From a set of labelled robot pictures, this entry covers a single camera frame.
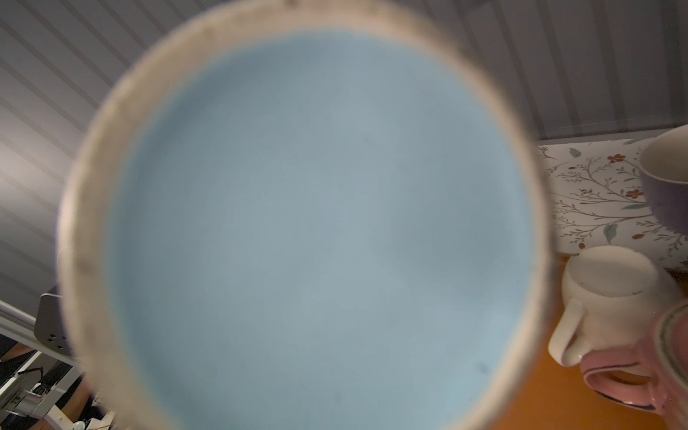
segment mug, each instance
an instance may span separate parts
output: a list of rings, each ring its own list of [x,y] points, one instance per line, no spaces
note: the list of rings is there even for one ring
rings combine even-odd
[[[670,429],[688,429],[688,300],[655,318],[635,345],[593,351],[583,357],[585,383],[621,405],[665,416]],[[610,372],[649,375],[646,383],[624,383]]]
[[[572,257],[561,293],[565,309],[548,349],[565,367],[580,363],[592,350],[635,344],[657,312],[682,298],[663,268],[635,250],[613,245]]]
[[[132,428],[485,429],[548,327],[541,172],[432,23],[226,2],[85,136],[58,233],[69,339]]]
[[[638,167],[652,214],[670,230],[688,235],[688,125],[655,138]]]

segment beige ring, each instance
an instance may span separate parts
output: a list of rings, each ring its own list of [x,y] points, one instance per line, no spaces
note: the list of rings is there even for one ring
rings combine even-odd
[[[58,225],[64,315],[83,369],[106,403],[133,429],[179,427],[160,413],[122,352],[103,285],[103,240],[114,182],[132,141],[175,84],[239,46],[297,30],[345,28],[416,47],[475,89],[510,136],[533,203],[535,256],[517,335],[479,404],[453,429],[485,429],[499,415],[546,334],[552,304],[553,222],[535,148],[487,73],[426,20],[379,0],[252,0],[214,8],[153,47],[107,97],[69,179]]]

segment floral paper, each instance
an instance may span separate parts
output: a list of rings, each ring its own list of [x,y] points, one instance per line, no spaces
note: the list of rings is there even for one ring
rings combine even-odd
[[[559,251],[627,246],[688,271],[688,237],[657,222],[645,203],[638,157],[652,139],[537,147],[555,201]]]

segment blue circular surface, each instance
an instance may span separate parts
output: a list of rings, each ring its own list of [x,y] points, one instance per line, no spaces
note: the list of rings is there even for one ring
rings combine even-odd
[[[108,223],[132,365],[186,429],[434,430],[528,297],[531,201],[445,64],[346,31],[217,59],[138,136]]]

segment purple mug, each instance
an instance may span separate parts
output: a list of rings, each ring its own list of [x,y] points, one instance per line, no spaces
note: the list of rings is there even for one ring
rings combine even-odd
[[[640,177],[657,220],[688,235],[688,125],[667,131],[645,148]]]

